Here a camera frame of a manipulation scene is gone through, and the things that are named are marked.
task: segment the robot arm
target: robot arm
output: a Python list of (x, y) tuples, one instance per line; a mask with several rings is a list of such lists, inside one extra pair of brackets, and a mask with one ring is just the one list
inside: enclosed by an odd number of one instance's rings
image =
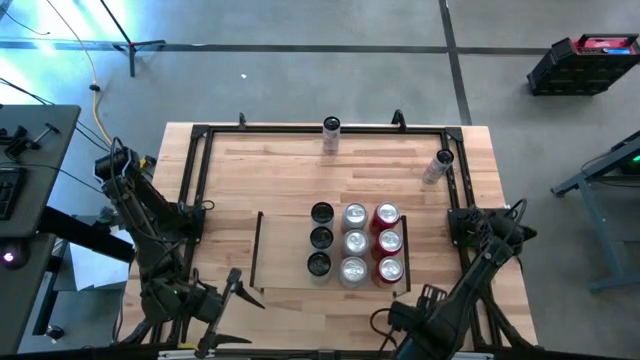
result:
[[(407, 331), (398, 348), (399, 360), (451, 359), (463, 345), (470, 311), (483, 297), (481, 289), (486, 288), (502, 265), (520, 253), (524, 241), (536, 235), (534, 230), (520, 226), (510, 217), (486, 214), (477, 208), (469, 211), (471, 216), (461, 219), (461, 226), (480, 237), (480, 252), (449, 296), (437, 302), (432, 297), (431, 304), (421, 297), (419, 306), (397, 301), (391, 305), (389, 323), (395, 329)], [(507, 338), (515, 342), (513, 346), (531, 346), (517, 334), (495, 303), (491, 302), (489, 308), (496, 313)]]
[(218, 344), (249, 342), (215, 332), (231, 294), (264, 308), (244, 290), (239, 269), (231, 270), (222, 294), (216, 287), (201, 282), (197, 269), (194, 269), (193, 282), (185, 281), (187, 269), (179, 246), (186, 239), (202, 236), (208, 209), (202, 204), (188, 208), (184, 204), (168, 202), (143, 175), (138, 155), (123, 146), (115, 150), (116, 143), (120, 143), (118, 138), (114, 138), (110, 155), (96, 161), (94, 176), (123, 217), (137, 249), (145, 320), (127, 338), (128, 341), (141, 341), (153, 325), (195, 317), (209, 324), (200, 340), (197, 356), (204, 357), (209, 348)]

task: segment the black storage crate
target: black storage crate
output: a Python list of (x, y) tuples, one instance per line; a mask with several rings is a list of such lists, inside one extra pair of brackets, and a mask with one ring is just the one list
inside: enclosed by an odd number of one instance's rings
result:
[(533, 95), (595, 95), (640, 62), (638, 34), (566, 38), (527, 75)]

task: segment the floor stripe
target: floor stripe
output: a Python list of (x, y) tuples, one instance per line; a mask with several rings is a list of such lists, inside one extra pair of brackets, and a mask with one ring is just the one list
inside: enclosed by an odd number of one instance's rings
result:
[[(72, 40), (0, 38), (0, 49), (39, 49), (39, 44), (48, 43), (56, 50), (82, 50), (78, 42)], [(89, 51), (117, 51), (113, 44), (126, 47), (126, 43), (86, 40)], [(457, 47), (457, 46), (411, 46), (411, 45), (244, 45), (244, 44), (166, 44), (162, 48), (156, 45), (145, 46), (139, 51), (167, 52), (310, 52), (310, 53), (381, 53), (381, 54), (446, 54), (457, 52), (459, 55), (544, 55), (547, 48), (516, 47)]]
[[(0, 40), (2, 49), (39, 49), (47, 42), (56, 50), (82, 50), (78, 42), (65, 40)], [(85, 41), (89, 51), (118, 51), (109, 41)], [(124, 48), (126, 43), (115, 43)], [(148, 45), (141, 52), (282, 52), (282, 53), (381, 53), (381, 54), (445, 54), (444, 46), (393, 46), (393, 45), (240, 45), (240, 44), (165, 44)]]
[(444, 38), (447, 42), (447, 48), (449, 49), (449, 64), (451, 65), (453, 89), (456, 93), (458, 112), (460, 113), (460, 123), (462, 125), (471, 125), (471, 112), (469, 111), (467, 94), (464, 91), (462, 69), (460, 68), (460, 59), (458, 58), (456, 38), (453, 34), (453, 25), (451, 23), (451, 14), (449, 14), (449, 6), (447, 4), (447, 0), (439, 0), (439, 3), (442, 25), (444, 27)]
[(459, 47), (462, 55), (544, 55), (549, 48)]

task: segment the yellow cable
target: yellow cable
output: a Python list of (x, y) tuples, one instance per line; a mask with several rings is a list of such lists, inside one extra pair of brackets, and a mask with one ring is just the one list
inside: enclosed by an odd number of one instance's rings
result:
[[(55, 11), (56, 14), (58, 14), (60, 19), (65, 23), (65, 25), (67, 25), (69, 30), (71, 30), (71, 32), (73, 33), (73, 36), (76, 37), (76, 39), (80, 43), (80, 46), (82, 46), (82, 50), (84, 50), (84, 53), (87, 54), (87, 58), (89, 59), (89, 63), (91, 63), (91, 73), (93, 75), (92, 84), (97, 86), (98, 85), (98, 80), (97, 80), (97, 76), (96, 76), (96, 68), (93, 65), (93, 60), (91, 59), (91, 56), (89, 55), (89, 52), (87, 51), (87, 48), (84, 47), (84, 43), (82, 42), (82, 40), (80, 40), (80, 37), (78, 37), (78, 34), (76, 34), (76, 32), (73, 31), (73, 28), (71, 27), (71, 25), (69, 25), (67, 20), (65, 20), (64, 17), (62, 17), (62, 15), (58, 11), (58, 9), (56, 9), (56, 7), (53, 6), (51, 1), (47, 0), (47, 2), (53, 8), (53, 11)], [(111, 145), (111, 138), (109, 137), (109, 134), (107, 134), (107, 131), (104, 129), (104, 126), (102, 125), (102, 122), (100, 121), (100, 117), (98, 116), (98, 101), (97, 101), (97, 97), (98, 96), (96, 95), (97, 91), (91, 90), (91, 92), (93, 93), (93, 118), (96, 120), (96, 124), (98, 125), (98, 128), (100, 129), (100, 132), (102, 133), (102, 136), (104, 136), (104, 138), (107, 140), (107, 143), (109, 143), (109, 145)]]

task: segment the keyboard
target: keyboard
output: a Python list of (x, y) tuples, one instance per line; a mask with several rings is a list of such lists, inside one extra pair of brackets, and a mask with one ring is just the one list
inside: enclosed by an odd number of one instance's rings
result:
[(0, 220), (9, 220), (24, 184), (24, 168), (0, 168)]

